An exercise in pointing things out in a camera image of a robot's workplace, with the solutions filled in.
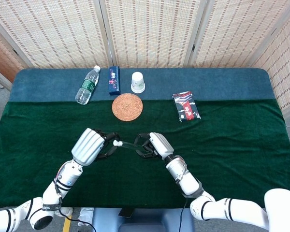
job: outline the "water bottle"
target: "water bottle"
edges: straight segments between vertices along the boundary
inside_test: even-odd
[[[79,88],[75,100],[77,103],[86,105],[90,99],[93,89],[96,87],[99,80],[100,67],[96,65],[93,70],[87,73],[82,86]]]

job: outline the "round woven coaster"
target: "round woven coaster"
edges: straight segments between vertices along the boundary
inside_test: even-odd
[[[142,110],[142,100],[131,93],[119,95],[112,104],[113,114],[121,121],[135,120],[140,116]]]

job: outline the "bottle cap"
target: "bottle cap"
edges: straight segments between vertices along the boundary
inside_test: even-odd
[[[93,67],[94,69],[97,69],[98,71],[100,71],[100,66],[96,65],[95,67]]]

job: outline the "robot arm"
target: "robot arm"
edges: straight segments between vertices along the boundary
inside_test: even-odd
[[[106,135],[87,128],[72,149],[73,159],[61,166],[43,197],[34,198],[17,208],[0,211],[0,232],[16,231],[22,220],[28,220],[35,230],[48,226],[55,211],[61,208],[62,199],[83,173],[83,166],[89,166],[95,159],[108,157],[115,151],[112,147],[109,152],[99,154],[112,139],[119,139],[118,134]]]
[[[158,156],[165,161],[167,170],[181,187],[183,195],[195,198],[190,204],[190,211],[196,219],[219,218],[255,225],[270,232],[290,231],[290,191],[268,191],[264,197],[267,212],[252,201],[225,198],[216,202],[203,189],[201,182],[189,172],[184,159],[173,154],[174,149],[162,134],[152,132],[140,135],[147,139],[142,147],[150,153],[143,154],[139,150],[138,154],[143,158]],[[132,149],[140,147],[136,142],[130,144],[123,141],[114,141],[114,145]]]

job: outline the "cup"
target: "cup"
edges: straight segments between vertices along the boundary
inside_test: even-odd
[[[134,72],[131,80],[131,90],[134,93],[142,93],[145,90],[145,83],[143,74],[140,72]]]

